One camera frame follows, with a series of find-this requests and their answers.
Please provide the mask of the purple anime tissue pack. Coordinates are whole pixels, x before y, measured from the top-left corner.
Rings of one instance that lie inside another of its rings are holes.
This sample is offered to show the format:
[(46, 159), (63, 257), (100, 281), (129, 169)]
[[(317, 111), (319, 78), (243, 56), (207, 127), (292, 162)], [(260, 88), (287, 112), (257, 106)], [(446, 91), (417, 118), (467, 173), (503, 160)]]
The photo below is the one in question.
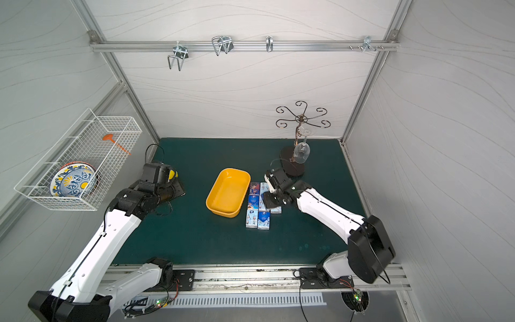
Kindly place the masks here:
[(251, 182), (249, 185), (249, 196), (259, 196), (260, 195), (260, 183), (259, 182)]

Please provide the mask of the blue orange tissue pack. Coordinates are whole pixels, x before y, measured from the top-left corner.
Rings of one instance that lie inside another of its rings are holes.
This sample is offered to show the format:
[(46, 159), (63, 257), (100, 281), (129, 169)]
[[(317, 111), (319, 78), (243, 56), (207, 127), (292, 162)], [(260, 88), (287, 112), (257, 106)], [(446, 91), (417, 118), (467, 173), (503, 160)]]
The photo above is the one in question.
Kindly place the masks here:
[(248, 197), (248, 209), (259, 209), (260, 196), (250, 195)]

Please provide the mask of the blue white tissue pack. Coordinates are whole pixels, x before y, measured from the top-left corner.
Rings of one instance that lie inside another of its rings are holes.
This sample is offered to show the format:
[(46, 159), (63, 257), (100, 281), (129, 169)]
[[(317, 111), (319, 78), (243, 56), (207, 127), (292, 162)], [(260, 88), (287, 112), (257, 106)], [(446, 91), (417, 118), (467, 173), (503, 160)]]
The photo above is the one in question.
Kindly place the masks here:
[(258, 213), (257, 221), (258, 221), (257, 228), (259, 230), (269, 230), (270, 229), (270, 212), (260, 211)]

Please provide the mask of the light blue anime tissue pack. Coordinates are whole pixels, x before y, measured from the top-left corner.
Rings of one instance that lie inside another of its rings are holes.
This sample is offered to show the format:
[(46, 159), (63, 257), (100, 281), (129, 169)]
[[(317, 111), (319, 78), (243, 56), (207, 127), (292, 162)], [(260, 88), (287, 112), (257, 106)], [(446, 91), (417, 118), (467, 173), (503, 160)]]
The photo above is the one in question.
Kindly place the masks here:
[(246, 219), (245, 219), (246, 228), (257, 228), (258, 227), (258, 224), (257, 224), (258, 216), (259, 216), (258, 209), (247, 209)]

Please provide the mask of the yellow plastic storage box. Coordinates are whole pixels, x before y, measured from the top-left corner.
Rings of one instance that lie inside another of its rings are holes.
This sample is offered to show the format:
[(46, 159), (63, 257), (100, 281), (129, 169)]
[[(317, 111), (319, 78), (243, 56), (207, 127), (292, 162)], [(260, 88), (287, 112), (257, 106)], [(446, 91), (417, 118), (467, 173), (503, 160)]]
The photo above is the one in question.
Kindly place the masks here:
[(206, 199), (206, 207), (213, 214), (226, 217), (236, 217), (244, 202), (251, 176), (239, 169), (223, 169)]

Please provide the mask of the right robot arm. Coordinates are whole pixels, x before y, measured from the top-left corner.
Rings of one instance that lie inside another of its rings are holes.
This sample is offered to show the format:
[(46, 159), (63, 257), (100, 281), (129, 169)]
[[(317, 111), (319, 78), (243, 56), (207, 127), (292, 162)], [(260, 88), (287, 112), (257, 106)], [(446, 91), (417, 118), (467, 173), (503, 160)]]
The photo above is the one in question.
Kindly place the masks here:
[(329, 280), (355, 275), (367, 284), (377, 279), (391, 283), (386, 267), (396, 253), (378, 217), (352, 213), (304, 181), (294, 182), (287, 178), (279, 182), (275, 178), (267, 178), (265, 183), (268, 188), (264, 193), (265, 206), (296, 205), (299, 211), (315, 218), (347, 244), (346, 251), (330, 254), (319, 264), (319, 271)]

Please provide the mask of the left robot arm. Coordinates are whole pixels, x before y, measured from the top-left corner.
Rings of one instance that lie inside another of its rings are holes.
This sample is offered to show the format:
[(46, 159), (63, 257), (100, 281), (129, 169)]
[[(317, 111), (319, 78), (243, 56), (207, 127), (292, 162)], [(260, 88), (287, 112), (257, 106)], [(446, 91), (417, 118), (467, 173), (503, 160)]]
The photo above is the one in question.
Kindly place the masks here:
[(151, 186), (140, 181), (110, 202), (103, 222), (71, 267), (48, 291), (36, 291), (28, 308), (40, 321), (107, 321), (123, 304), (149, 288), (168, 290), (176, 282), (173, 265), (151, 258), (106, 287), (102, 279), (123, 244), (158, 205), (185, 194), (177, 177)]

